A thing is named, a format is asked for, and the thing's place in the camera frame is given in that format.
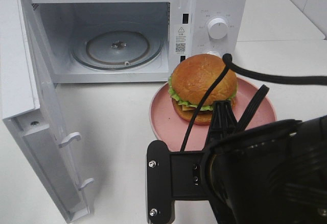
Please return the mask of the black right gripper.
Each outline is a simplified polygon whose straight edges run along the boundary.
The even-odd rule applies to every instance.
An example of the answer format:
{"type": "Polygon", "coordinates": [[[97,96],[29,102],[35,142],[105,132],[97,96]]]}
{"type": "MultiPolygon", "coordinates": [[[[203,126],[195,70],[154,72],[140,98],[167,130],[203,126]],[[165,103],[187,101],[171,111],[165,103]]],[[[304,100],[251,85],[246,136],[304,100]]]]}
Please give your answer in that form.
{"type": "Polygon", "coordinates": [[[260,87],[238,123],[231,101],[214,102],[205,141],[211,143],[209,185],[236,223],[306,223],[304,204],[284,191],[301,184],[306,123],[287,119],[244,131],[268,91],[260,87]],[[235,128],[238,133],[231,135],[235,128]]]}

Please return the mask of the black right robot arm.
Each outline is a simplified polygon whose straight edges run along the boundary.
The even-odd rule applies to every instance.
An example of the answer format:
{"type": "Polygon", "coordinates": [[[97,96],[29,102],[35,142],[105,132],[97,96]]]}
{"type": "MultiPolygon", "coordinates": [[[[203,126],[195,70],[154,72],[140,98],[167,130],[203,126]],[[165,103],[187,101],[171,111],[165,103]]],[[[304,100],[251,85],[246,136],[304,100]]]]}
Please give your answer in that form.
{"type": "Polygon", "coordinates": [[[244,130],[267,92],[239,121],[229,101],[214,102],[201,199],[218,223],[326,223],[326,117],[244,130]]]}

